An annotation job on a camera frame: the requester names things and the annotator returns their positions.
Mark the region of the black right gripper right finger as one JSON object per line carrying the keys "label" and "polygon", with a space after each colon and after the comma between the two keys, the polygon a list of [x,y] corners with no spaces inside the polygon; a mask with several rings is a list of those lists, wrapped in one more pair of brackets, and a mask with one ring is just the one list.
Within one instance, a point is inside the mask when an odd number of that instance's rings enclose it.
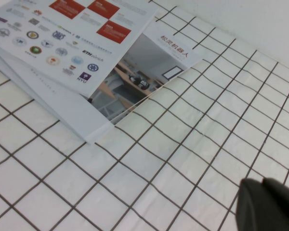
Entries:
{"label": "black right gripper right finger", "polygon": [[289,187],[273,178],[265,178],[263,186],[273,197],[282,214],[289,220]]}

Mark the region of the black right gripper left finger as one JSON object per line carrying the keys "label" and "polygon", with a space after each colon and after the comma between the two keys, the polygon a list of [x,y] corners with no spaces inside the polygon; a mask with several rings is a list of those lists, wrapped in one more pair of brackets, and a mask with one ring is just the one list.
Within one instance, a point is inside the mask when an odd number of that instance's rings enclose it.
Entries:
{"label": "black right gripper left finger", "polygon": [[243,179],[236,206],[239,231],[289,231],[289,219],[258,181]]}

